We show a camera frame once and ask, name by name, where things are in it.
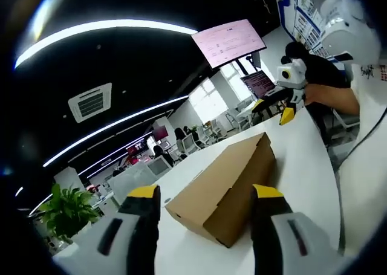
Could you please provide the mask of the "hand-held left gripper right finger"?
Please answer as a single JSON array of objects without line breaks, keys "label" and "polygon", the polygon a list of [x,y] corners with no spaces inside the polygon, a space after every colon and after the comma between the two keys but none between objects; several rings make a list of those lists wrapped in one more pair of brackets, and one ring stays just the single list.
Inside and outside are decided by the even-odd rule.
[{"label": "hand-held left gripper right finger", "polygon": [[338,274],[345,259],[309,217],[293,212],[276,188],[252,187],[255,274]]}]

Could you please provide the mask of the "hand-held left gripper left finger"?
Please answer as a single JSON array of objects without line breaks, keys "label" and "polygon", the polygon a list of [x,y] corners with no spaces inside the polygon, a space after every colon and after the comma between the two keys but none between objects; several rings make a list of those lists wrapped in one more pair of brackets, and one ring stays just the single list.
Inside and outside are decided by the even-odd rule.
[{"label": "hand-held left gripper left finger", "polygon": [[154,274],[159,221],[160,187],[138,187],[53,260],[66,274]]}]

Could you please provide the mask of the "person's right hand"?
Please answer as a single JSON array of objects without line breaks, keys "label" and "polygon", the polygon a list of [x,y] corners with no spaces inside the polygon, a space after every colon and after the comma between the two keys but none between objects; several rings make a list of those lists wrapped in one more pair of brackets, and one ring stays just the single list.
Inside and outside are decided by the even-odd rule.
[{"label": "person's right hand", "polygon": [[307,84],[305,87],[304,105],[324,102],[325,87],[317,84]]}]

